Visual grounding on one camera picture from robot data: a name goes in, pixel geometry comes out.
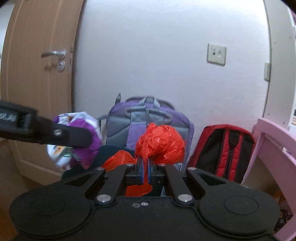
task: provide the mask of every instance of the wall outlet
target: wall outlet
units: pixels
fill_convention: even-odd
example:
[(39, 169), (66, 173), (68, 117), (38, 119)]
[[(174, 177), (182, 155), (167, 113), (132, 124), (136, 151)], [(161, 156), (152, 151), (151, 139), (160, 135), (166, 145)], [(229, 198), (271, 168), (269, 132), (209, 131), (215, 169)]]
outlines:
[(226, 47), (219, 45), (208, 44), (207, 45), (207, 61), (209, 63), (215, 63), (225, 65), (226, 62)]

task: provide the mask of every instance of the pink chair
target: pink chair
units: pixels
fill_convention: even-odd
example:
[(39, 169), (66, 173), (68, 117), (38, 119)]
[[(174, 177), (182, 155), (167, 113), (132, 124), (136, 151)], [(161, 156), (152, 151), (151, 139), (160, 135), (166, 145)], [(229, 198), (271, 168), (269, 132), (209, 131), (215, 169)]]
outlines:
[[(296, 236), (296, 137), (264, 118), (258, 119), (255, 132), (259, 133), (259, 138), (242, 184), (258, 156), (277, 182), (294, 215), (275, 234), (279, 241), (290, 241)], [(288, 149), (291, 154), (283, 151), (281, 146)]]

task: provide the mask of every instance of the door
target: door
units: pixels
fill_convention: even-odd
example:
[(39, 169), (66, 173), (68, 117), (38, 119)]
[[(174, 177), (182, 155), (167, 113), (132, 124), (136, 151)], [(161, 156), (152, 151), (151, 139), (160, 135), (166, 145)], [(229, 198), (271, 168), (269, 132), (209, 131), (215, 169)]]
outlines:
[[(36, 108), (50, 119), (71, 112), (73, 51), (83, 2), (17, 0), (2, 53), (2, 100)], [(23, 176), (44, 185), (60, 179), (61, 171), (48, 157), (46, 145), (9, 143)]]

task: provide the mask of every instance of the red plastic bag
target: red plastic bag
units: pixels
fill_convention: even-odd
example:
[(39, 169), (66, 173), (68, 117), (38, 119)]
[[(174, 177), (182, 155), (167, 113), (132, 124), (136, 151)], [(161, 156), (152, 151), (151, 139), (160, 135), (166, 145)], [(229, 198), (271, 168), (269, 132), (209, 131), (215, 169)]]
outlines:
[[(134, 159), (130, 153), (124, 150), (118, 151), (115, 155), (111, 156), (105, 163), (102, 165), (107, 172), (114, 170), (119, 165), (124, 165), (127, 163), (136, 164), (137, 159)], [(128, 186), (126, 189), (126, 196), (132, 197), (141, 197), (147, 193), (150, 193), (152, 186), (148, 182), (144, 185), (132, 185)]]
[(171, 126), (148, 125), (146, 133), (140, 136), (136, 144), (136, 157), (144, 160), (154, 157), (156, 164), (175, 164), (182, 162), (185, 143), (181, 135)]

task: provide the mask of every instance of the red and black backpack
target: red and black backpack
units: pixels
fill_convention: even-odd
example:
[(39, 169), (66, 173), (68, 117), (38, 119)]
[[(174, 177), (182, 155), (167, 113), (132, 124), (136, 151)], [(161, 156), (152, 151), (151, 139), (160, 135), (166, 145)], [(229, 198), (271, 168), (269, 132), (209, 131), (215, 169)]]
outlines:
[(232, 125), (207, 126), (190, 157), (188, 167), (241, 183), (254, 147), (255, 140), (245, 129)]

